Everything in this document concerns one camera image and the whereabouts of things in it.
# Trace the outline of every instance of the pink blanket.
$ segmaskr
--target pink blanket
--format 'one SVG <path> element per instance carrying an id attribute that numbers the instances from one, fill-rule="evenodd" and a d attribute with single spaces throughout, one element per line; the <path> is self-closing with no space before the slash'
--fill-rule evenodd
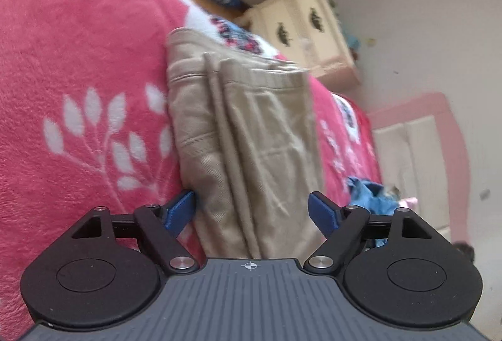
<path id="1" fill-rule="evenodd" d="M 167 34 L 188 26 L 228 40 L 189 0 L 0 0 L 0 23 L 0 332 L 16 339 L 31 323 L 19 279 L 57 236 L 91 207 L 131 212 L 182 188 Z M 344 205 L 348 175 L 380 179 L 371 133 L 355 106 L 315 79 L 312 90 L 326 194 Z M 191 227 L 180 242 L 203 258 Z"/>

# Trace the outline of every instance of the drawer handle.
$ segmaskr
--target drawer handle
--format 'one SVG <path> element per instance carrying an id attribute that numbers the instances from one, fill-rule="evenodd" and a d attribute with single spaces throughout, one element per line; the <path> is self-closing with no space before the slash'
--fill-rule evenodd
<path id="1" fill-rule="evenodd" d="M 279 41 L 286 45 L 287 47 L 290 47 L 290 44 L 289 44 L 289 32 L 286 31 L 286 29 L 284 28 L 284 24 L 283 23 L 279 23 L 279 26 L 277 28 L 277 38 L 279 39 Z"/>
<path id="2" fill-rule="evenodd" d="M 317 11 L 315 11 L 314 7 L 310 7 L 310 23 L 317 31 L 324 32 L 324 28 L 322 28 L 322 19 L 317 15 Z"/>

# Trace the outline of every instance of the metal screw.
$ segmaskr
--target metal screw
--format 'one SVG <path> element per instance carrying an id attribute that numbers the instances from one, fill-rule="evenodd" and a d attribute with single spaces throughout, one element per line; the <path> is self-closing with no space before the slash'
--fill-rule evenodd
<path id="1" fill-rule="evenodd" d="M 178 256 L 177 258 L 172 258 L 169 264 L 173 269 L 185 270 L 195 265 L 195 261 L 188 256 Z"/>
<path id="2" fill-rule="evenodd" d="M 327 256 L 314 256 L 309 259 L 309 265 L 316 269 L 327 269 L 333 266 L 333 259 Z"/>

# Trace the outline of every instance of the beige fabric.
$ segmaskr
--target beige fabric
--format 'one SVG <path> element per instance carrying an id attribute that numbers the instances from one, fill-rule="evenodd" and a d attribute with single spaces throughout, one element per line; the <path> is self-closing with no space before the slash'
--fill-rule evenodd
<path id="1" fill-rule="evenodd" d="M 307 72 L 190 29 L 168 47 L 181 178 L 199 195 L 207 256 L 303 262 L 323 241 L 307 211 L 323 188 Z"/>

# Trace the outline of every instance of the ribbed gray surface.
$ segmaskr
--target ribbed gray surface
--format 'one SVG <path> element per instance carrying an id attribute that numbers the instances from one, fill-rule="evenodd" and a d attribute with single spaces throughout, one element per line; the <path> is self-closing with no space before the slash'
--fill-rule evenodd
<path id="1" fill-rule="evenodd" d="M 432 332 L 387 327 L 355 309 L 327 277 L 293 260 L 210 259 L 171 278 L 143 313 L 113 328 L 63 333 L 38 325 L 23 341 L 481 341 L 468 324 Z"/>

